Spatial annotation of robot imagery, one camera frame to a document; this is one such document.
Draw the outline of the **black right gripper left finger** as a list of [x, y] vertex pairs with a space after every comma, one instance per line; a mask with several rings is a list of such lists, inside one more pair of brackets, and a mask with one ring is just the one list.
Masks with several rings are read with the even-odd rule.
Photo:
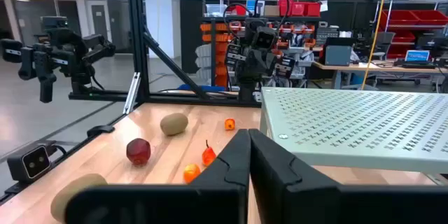
[[66, 224], [247, 224], [251, 138], [239, 130], [191, 183], [97, 185], [74, 195]]

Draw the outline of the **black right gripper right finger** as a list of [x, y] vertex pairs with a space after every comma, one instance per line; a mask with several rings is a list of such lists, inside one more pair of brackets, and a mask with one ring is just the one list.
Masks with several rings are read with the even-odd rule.
[[448, 224], [448, 186], [344, 185], [250, 129], [262, 224]]

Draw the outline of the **round yellow-orange pepper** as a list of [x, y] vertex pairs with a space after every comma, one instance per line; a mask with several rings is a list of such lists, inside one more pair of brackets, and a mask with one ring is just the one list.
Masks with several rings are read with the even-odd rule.
[[197, 164], [188, 164], [183, 170], [183, 180], [189, 184], [201, 174], [201, 169]]

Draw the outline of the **pear-shaped red-orange pepper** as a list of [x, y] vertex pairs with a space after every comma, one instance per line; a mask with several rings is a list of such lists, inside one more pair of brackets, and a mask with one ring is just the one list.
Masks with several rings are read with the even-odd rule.
[[216, 159], [216, 154], [213, 148], [209, 146], [208, 141], [205, 141], [205, 143], [206, 148], [202, 152], [202, 163], [208, 167]]

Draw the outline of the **dark red pomegranate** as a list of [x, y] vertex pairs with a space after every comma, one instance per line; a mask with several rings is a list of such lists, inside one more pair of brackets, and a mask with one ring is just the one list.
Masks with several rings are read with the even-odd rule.
[[145, 165], [151, 157], [151, 145], [144, 139], [135, 138], [127, 144], [126, 156], [133, 165]]

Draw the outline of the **black rack orange bins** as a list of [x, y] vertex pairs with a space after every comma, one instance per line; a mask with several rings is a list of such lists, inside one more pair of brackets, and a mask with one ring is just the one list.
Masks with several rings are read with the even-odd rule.
[[[306, 69], [314, 61], [314, 53], [318, 50], [315, 33], [320, 17], [287, 17], [279, 30], [280, 39], [274, 45], [273, 52], [278, 56], [293, 58], [295, 66], [290, 80], [304, 80]], [[211, 73], [215, 74], [214, 85], [227, 87], [234, 71], [225, 68], [225, 53], [228, 43], [233, 39], [221, 17], [205, 17], [200, 25], [202, 40], [211, 44]]]

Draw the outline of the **white stacked bins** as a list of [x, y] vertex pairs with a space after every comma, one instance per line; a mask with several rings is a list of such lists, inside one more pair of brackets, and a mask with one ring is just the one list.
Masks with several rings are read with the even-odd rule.
[[195, 63], [199, 68], [196, 75], [209, 83], [211, 81], [211, 44], [200, 45], [195, 49], [195, 54], [197, 56]]

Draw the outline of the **blue floor pad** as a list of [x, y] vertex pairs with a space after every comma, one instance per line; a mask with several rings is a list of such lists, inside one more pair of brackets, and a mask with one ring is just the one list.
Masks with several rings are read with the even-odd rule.
[[[227, 89], [221, 86], [210, 86], [210, 85], [200, 85], [199, 86], [204, 92], [224, 92]], [[182, 84], [178, 87], [178, 90], [192, 90], [192, 88], [187, 84]]]

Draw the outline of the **red storage bins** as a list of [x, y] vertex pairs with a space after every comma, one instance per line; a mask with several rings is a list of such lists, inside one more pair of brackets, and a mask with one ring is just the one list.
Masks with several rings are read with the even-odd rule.
[[320, 17], [320, 2], [303, 2], [294, 0], [278, 0], [279, 14], [288, 17]]

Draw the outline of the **green perforated metal shelf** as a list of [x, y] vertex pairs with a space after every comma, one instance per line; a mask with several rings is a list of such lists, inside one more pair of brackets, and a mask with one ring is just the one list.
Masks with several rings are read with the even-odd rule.
[[448, 186], [448, 94], [264, 87], [260, 131], [310, 165]]

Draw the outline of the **open laptop blue screen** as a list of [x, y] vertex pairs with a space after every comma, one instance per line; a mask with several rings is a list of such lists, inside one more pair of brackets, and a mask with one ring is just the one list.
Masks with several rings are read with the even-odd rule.
[[402, 67], [409, 69], [434, 69], [435, 65], [430, 61], [430, 52], [428, 50], [408, 50]]

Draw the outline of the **metal rack red bins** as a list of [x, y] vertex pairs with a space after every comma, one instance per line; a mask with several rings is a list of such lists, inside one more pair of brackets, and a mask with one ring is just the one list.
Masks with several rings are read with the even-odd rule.
[[431, 50], [448, 28], [448, 17], [438, 10], [383, 10], [379, 28], [394, 33], [386, 59], [404, 59], [408, 50]]

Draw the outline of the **white door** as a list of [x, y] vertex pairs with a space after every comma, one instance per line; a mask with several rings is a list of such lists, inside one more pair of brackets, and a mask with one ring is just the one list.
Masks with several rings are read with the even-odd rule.
[[112, 41], [107, 1], [87, 0], [86, 8], [90, 34], [101, 34], [105, 39]]

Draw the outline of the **black table edge bracket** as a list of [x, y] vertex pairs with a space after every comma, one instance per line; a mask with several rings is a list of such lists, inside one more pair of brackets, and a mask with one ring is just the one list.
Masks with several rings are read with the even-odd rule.
[[112, 133], [115, 130], [115, 127], [112, 125], [98, 125], [94, 126], [87, 131], [88, 137], [95, 137], [103, 133]]

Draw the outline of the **silver corner bracket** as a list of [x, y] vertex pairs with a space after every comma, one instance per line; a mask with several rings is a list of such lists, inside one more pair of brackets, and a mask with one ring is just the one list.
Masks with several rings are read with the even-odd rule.
[[127, 98], [125, 101], [125, 105], [123, 107], [123, 114], [128, 115], [132, 109], [133, 109], [133, 105], [135, 103], [137, 94], [138, 94], [138, 89], [140, 86], [140, 82], [141, 82], [141, 73], [140, 72], [135, 72], [133, 77], [132, 77], [132, 82], [129, 86], [129, 91], [127, 93]]

